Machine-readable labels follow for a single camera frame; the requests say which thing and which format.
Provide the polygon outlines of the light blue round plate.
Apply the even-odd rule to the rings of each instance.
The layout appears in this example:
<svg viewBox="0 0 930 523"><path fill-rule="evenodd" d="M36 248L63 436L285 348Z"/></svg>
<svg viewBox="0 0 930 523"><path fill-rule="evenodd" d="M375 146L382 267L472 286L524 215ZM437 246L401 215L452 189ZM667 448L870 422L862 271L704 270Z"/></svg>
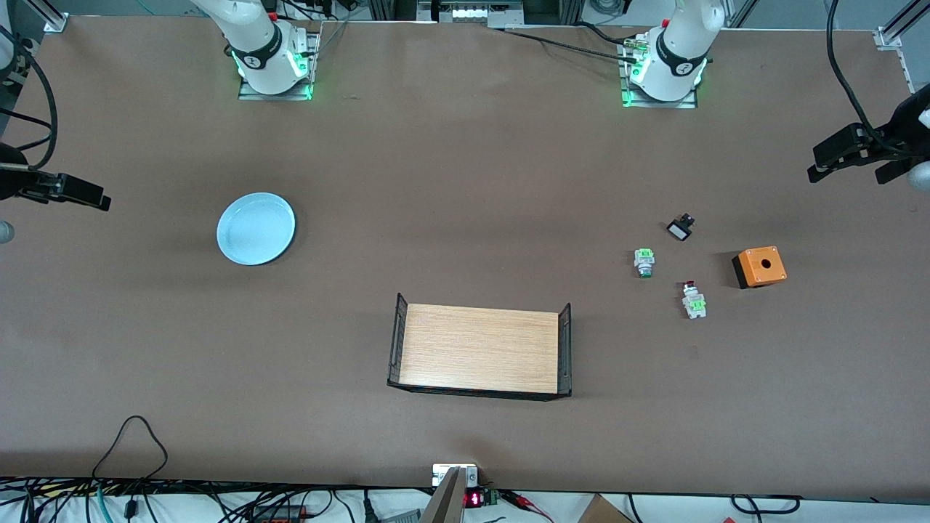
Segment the light blue round plate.
<svg viewBox="0 0 930 523"><path fill-rule="evenodd" d="M237 198L220 215L216 241L235 264L269 264L285 253L296 234L296 214L276 193L253 192Z"/></svg>

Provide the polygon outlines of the red push button switch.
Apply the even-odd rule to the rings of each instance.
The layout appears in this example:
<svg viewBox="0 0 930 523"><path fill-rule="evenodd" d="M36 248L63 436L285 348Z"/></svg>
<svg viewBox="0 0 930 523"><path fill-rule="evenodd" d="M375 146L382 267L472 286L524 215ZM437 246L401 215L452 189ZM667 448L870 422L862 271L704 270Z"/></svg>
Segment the red push button switch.
<svg viewBox="0 0 930 523"><path fill-rule="evenodd" d="M700 289L694 281L688 280L683 284L683 306L689 319L707 317L707 304Z"/></svg>

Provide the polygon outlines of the black power strip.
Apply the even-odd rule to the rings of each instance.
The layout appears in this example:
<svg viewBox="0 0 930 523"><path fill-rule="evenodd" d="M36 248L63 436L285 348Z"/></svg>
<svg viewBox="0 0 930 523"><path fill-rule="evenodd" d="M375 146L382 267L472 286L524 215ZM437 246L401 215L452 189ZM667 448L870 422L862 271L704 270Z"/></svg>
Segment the black power strip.
<svg viewBox="0 0 930 523"><path fill-rule="evenodd" d="M247 523L305 523L309 513L299 504L259 504L255 506Z"/></svg>

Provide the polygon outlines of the white LED light bar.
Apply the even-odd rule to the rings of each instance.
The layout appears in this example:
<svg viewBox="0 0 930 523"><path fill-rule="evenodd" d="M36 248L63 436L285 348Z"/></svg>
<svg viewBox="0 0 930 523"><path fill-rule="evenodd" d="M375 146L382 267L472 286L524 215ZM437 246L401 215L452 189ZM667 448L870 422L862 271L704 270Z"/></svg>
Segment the white LED light bar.
<svg viewBox="0 0 930 523"><path fill-rule="evenodd" d="M521 0L416 0L415 21L510 28L525 22Z"/></svg>

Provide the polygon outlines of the wooden tray black mesh sides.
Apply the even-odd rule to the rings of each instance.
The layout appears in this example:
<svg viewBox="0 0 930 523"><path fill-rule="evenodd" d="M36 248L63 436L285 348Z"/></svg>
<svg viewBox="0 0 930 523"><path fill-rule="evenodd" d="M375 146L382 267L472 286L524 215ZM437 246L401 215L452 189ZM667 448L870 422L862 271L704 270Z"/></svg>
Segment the wooden tray black mesh sides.
<svg viewBox="0 0 930 523"><path fill-rule="evenodd" d="M572 308L560 312L414 304L398 294L389 387L548 402L573 393Z"/></svg>

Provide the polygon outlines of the brown cardboard box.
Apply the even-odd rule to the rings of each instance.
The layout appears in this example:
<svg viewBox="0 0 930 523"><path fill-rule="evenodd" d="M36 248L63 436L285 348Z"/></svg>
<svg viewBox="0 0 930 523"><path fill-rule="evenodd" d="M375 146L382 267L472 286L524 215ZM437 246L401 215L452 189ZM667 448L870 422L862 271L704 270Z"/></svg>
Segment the brown cardboard box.
<svg viewBox="0 0 930 523"><path fill-rule="evenodd" d="M621 510L617 509L613 503L602 497L601 494L594 494L590 503L586 506L577 523L635 523L634 520L627 517Z"/></svg>

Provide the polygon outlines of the aluminium corner bracket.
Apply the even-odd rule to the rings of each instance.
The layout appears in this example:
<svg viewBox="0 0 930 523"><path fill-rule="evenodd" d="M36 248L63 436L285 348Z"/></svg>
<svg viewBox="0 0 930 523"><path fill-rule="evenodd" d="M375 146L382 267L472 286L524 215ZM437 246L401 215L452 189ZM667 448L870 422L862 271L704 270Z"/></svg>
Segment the aluminium corner bracket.
<svg viewBox="0 0 930 523"><path fill-rule="evenodd" d="M880 51L899 49L901 36L927 15L930 15L930 0L907 0L904 7L886 21L886 24L877 27L873 32L875 46Z"/></svg>
<svg viewBox="0 0 930 523"><path fill-rule="evenodd" d="M62 33L69 14L60 11L51 0L23 0L44 21L44 33Z"/></svg>

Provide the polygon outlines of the orange button enclosure box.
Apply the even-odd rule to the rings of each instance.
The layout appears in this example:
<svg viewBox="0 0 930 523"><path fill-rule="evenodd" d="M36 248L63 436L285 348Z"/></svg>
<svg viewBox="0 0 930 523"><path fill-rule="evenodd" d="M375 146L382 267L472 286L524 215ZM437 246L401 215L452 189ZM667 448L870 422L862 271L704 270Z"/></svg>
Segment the orange button enclosure box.
<svg viewBox="0 0 930 523"><path fill-rule="evenodd" d="M777 247L749 248L732 259L740 289L769 287L788 277Z"/></svg>

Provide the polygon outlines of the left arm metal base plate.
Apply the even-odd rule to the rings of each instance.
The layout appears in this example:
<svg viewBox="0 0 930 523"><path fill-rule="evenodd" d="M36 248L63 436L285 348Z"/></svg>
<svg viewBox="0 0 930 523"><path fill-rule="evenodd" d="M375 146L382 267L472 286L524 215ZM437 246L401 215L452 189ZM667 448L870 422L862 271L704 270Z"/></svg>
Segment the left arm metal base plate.
<svg viewBox="0 0 930 523"><path fill-rule="evenodd" d="M634 108L663 108L677 110L693 110L698 108L698 89L702 82L702 73L708 65L707 60L702 60L700 66L694 72L688 73L687 76L677 77L673 74L665 76L651 76L650 68L655 63L652 60L652 47L655 39L651 36L652 31L637 34L634 38L628 38L623 44L618 45L618 51L621 57L631 57L634 62L619 62L619 77L621 86L621 99L623 106ZM654 89L658 87L663 94L667 86L678 87L688 81L689 91L687 95L677 100L664 100L655 98L647 87Z"/></svg>

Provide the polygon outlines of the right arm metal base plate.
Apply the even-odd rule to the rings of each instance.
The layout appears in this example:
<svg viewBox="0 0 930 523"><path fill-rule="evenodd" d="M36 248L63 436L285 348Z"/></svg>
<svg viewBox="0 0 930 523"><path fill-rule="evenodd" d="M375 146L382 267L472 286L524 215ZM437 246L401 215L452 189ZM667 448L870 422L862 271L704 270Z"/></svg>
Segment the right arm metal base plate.
<svg viewBox="0 0 930 523"><path fill-rule="evenodd" d="M319 50L318 33L277 21L275 36L263 49L252 53L230 50L241 76L239 98L311 100Z"/></svg>

